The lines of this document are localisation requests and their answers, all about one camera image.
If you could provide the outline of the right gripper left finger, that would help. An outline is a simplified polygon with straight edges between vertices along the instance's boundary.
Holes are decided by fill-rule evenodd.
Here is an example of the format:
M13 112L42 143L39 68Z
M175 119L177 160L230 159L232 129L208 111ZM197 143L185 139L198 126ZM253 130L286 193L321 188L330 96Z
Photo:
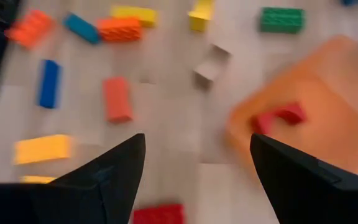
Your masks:
M144 161L138 133L48 184L0 184L0 224L128 224Z

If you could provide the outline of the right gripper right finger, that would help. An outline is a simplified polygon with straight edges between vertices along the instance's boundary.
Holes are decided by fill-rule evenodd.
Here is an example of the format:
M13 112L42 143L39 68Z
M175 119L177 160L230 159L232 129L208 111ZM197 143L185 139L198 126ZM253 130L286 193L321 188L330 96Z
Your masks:
M280 224L358 224L358 175L262 134L250 153Z

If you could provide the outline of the red wooden arch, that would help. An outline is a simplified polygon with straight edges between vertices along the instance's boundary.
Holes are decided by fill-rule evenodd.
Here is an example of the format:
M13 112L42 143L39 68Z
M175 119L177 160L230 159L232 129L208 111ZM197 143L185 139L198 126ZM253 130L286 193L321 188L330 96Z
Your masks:
M306 113L297 101L263 111L257 115L253 115L250 119L253 132L257 134L268 134L276 118L280 118L287 124L293 126L305 122Z

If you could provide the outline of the red toy brick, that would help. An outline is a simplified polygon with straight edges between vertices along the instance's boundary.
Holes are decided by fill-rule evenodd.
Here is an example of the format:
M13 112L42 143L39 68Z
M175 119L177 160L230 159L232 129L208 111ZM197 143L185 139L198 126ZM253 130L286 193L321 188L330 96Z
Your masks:
M135 210L132 224L186 224L182 204L167 204Z

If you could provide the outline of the orange plastic bin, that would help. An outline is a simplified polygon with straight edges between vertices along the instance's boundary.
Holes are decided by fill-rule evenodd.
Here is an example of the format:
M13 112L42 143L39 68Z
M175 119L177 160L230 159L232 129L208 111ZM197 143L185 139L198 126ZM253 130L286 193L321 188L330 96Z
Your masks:
M251 176L252 118L289 103L299 103L306 120L290 126L275 119L269 136L358 174L358 42L332 37L234 107L226 138Z

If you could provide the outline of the salmon wooden block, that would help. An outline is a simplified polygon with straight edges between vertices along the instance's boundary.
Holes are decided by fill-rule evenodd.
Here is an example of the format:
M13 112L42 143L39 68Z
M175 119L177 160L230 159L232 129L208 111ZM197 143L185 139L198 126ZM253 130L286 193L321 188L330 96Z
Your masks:
M105 100L105 116L111 123L124 123L132 120L129 99L129 85L124 77L105 79L102 83Z

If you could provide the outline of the blue wooden plank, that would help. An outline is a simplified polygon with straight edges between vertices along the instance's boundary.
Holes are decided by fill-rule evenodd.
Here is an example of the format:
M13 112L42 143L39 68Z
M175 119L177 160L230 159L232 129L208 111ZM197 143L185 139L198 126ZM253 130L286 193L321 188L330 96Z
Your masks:
M55 109L58 102L61 66L54 60L44 60L41 73L38 105L46 109Z

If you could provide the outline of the natural wooden arch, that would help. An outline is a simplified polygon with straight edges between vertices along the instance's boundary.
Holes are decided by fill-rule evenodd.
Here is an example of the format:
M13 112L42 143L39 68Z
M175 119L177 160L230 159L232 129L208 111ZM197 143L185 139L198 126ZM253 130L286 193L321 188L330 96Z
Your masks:
M196 85L208 90L213 83L222 75L229 63L231 53L218 45L212 45L202 61L193 69Z

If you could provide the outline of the teal wooden plank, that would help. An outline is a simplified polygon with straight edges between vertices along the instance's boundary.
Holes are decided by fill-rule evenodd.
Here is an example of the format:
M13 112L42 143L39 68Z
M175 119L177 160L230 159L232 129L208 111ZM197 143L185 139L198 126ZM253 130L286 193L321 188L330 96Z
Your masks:
M67 29L91 44L98 44L101 40L95 26L78 17L76 14L68 14L64 18L63 24Z

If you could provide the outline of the orange toy brick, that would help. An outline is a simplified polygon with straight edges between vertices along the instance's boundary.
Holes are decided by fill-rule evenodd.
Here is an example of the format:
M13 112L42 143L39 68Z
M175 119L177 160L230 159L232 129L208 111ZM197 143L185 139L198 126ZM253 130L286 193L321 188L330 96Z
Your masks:
M4 35L21 46L31 49L51 31L54 23L49 15L34 9L21 21L15 22L11 28L5 30Z

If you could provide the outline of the green toy brick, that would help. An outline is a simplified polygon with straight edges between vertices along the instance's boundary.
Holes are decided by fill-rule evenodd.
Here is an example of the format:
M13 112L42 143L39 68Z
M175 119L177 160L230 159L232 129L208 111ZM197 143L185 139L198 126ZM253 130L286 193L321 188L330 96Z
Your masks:
M278 34L297 34L305 26L305 11L299 8L263 7L259 31Z

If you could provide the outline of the salmon wooden plank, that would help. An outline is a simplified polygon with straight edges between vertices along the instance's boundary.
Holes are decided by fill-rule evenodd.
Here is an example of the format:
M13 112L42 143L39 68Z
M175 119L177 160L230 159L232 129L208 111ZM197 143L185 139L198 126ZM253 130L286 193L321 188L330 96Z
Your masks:
M96 23L101 38L107 42L130 42L142 38L143 30L136 17L110 17Z

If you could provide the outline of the yellow wooden plank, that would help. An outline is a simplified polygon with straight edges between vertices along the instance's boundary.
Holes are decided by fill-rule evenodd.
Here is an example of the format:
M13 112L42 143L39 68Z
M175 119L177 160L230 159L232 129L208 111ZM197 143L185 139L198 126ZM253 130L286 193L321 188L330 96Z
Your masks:
M157 22L157 12L144 7L113 6L110 15L113 17L136 17L143 27L154 27Z

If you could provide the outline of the yellow wooden arch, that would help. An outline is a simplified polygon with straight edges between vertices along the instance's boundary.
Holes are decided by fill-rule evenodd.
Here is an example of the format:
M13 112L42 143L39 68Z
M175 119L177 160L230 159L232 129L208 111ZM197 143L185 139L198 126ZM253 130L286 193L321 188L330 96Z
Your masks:
M204 32L212 18L214 0L195 0L195 5L188 13L190 29Z

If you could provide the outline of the yellow toy brick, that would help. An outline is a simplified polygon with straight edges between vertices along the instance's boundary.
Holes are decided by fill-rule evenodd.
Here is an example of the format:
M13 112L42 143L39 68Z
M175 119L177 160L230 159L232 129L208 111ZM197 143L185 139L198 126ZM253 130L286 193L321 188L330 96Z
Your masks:
M14 145L14 163L30 164L70 157L71 137L63 134L21 140Z
M20 178L19 182L23 184L48 184L55 179L56 177L25 175Z

